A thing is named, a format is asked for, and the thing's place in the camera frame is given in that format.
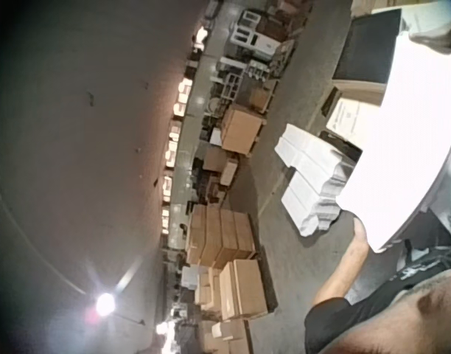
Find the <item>hand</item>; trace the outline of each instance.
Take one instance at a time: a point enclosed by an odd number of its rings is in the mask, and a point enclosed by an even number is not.
[[[366,230],[359,218],[353,218],[353,235],[354,240],[368,245]]]

